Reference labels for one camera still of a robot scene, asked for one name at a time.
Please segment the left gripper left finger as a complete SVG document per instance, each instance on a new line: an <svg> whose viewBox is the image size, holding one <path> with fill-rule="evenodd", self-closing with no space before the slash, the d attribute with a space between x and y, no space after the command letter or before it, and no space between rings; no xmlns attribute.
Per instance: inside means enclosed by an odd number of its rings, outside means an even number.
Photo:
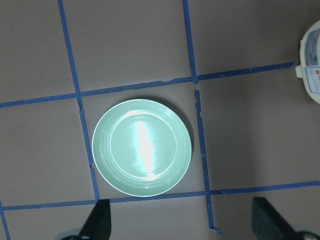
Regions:
<svg viewBox="0 0 320 240"><path fill-rule="evenodd" d="M109 199L96 202L79 232L82 240L108 240L111 236L111 206Z"/></svg>

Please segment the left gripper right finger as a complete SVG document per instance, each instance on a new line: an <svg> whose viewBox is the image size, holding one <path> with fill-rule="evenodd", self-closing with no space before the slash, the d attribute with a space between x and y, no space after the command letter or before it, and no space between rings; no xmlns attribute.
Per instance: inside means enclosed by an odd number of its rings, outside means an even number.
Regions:
<svg viewBox="0 0 320 240"><path fill-rule="evenodd" d="M264 197L254 197L251 228L257 240L294 240L295 230Z"/></svg>

